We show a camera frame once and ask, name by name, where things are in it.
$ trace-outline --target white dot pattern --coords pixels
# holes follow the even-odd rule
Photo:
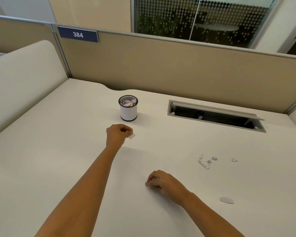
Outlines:
[[[199,0],[134,0],[135,32],[189,39]],[[191,40],[246,47],[268,11],[254,7],[201,0]],[[201,25],[234,27],[218,31]]]

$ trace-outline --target cubicle partition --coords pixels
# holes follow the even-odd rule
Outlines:
[[[139,34],[62,38],[75,79],[284,113],[296,103],[296,57]]]
[[[54,45],[67,76],[70,76],[50,23],[0,16],[0,52],[9,53],[41,40]]]

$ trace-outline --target number sign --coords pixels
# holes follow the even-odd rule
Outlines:
[[[62,38],[69,38],[81,41],[99,42],[97,31],[87,31],[68,27],[58,27],[59,34]]]

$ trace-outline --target white cylindrical container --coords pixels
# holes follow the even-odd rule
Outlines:
[[[138,99],[132,95],[122,96],[118,103],[121,108],[121,118],[123,121],[133,121],[137,118]]]

